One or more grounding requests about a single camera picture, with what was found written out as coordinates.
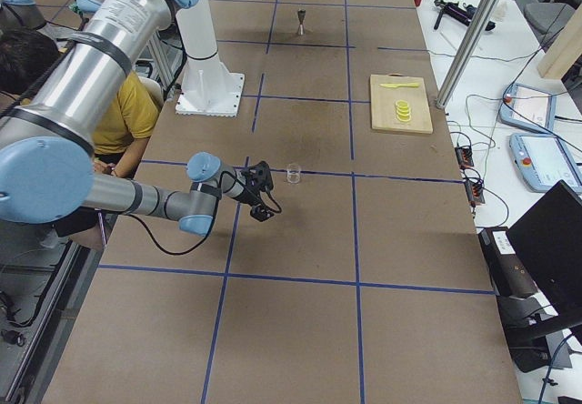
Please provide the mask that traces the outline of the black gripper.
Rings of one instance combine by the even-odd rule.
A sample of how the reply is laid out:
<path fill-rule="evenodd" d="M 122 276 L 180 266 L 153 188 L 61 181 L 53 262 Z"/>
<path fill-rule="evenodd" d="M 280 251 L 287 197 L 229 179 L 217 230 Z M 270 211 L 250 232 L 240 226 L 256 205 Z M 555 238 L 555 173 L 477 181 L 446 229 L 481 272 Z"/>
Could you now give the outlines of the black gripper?
<path fill-rule="evenodd" d="M 261 193 L 265 192 L 265 185 L 258 180 L 248 180 L 243 185 L 243 192 L 238 196 L 238 201 L 252 207 L 252 218 L 257 221 L 266 221 L 273 216 L 273 212 L 266 207 Z"/>

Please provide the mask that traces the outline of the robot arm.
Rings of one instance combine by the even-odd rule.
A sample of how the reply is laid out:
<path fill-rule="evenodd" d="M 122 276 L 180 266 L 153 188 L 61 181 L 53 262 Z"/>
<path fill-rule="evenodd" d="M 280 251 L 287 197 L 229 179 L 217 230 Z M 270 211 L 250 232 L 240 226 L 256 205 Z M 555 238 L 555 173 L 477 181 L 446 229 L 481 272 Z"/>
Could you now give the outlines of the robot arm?
<path fill-rule="evenodd" d="M 266 163 L 236 171 L 206 152 L 190 158 L 187 192 L 97 174 L 92 135 L 146 43 L 177 24 L 186 68 L 176 109 L 181 114 L 234 116 L 244 76 L 221 62 L 208 0 L 96 0 L 85 29 L 27 105 L 1 118 L 1 217 L 42 224 L 80 207 L 174 220 L 207 235 L 223 197 L 249 205 L 264 221 L 273 182 Z"/>

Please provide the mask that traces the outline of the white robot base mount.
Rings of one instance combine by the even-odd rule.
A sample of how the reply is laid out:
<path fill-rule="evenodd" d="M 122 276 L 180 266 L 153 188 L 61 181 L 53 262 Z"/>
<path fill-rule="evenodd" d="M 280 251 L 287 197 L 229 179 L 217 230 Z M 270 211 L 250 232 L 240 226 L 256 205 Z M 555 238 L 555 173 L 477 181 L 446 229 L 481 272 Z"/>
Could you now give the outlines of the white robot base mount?
<path fill-rule="evenodd" d="M 187 62 L 176 112 L 181 115 L 237 115 L 245 76 L 222 63 L 208 0 L 176 13 Z"/>

